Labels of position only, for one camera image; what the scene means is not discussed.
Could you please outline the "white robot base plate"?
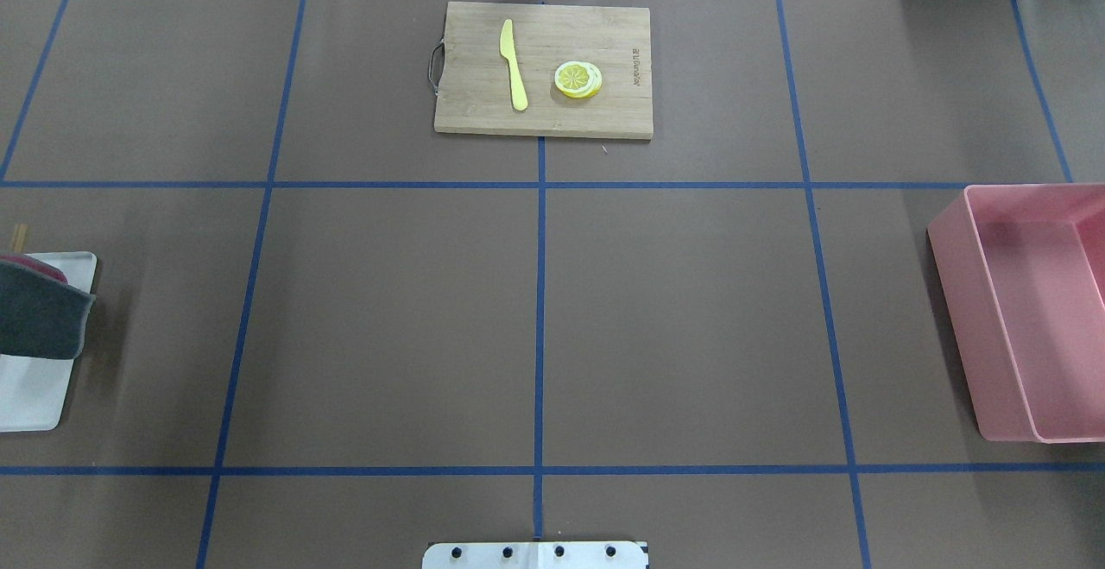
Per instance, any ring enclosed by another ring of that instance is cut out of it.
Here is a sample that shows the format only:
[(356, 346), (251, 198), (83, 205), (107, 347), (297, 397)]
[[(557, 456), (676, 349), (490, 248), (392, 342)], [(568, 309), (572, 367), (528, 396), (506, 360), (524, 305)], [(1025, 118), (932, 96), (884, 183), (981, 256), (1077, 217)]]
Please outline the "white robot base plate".
[(422, 568), (648, 568), (638, 541), (442, 542), (427, 547)]

